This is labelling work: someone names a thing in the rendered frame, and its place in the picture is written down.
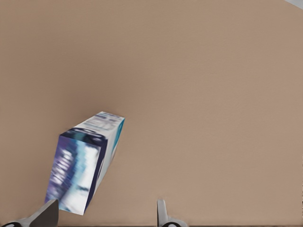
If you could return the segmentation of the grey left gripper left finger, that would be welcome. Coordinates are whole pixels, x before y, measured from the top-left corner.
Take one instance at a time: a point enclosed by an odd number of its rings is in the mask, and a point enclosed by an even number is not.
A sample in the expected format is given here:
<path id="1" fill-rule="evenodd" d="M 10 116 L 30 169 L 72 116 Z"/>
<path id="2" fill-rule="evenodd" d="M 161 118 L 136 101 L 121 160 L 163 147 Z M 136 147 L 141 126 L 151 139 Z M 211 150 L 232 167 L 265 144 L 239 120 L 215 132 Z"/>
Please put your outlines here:
<path id="1" fill-rule="evenodd" d="M 9 222 L 1 227 L 58 227 L 59 201 L 49 200 L 30 217 Z"/>

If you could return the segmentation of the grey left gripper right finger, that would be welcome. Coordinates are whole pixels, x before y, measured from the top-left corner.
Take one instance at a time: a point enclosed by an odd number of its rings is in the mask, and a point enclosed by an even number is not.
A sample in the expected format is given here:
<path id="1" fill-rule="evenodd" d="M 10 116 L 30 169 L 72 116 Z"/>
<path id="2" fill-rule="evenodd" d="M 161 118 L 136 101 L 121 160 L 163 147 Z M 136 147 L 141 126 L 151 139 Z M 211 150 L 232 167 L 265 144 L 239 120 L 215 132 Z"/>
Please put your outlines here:
<path id="1" fill-rule="evenodd" d="M 182 220 L 168 215 L 164 200 L 157 200 L 157 227 L 188 227 Z"/>

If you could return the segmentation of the blue and white carton box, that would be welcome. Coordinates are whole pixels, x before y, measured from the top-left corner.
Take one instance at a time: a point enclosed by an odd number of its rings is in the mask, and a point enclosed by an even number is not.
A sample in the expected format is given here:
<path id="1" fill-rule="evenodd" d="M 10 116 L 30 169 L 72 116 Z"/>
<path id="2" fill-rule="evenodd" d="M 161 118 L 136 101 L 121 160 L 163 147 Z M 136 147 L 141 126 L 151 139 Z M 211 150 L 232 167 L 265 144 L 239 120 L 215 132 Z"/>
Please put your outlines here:
<path id="1" fill-rule="evenodd" d="M 57 142 L 45 201 L 83 215 L 116 152 L 125 118 L 100 112 L 61 133 Z"/>

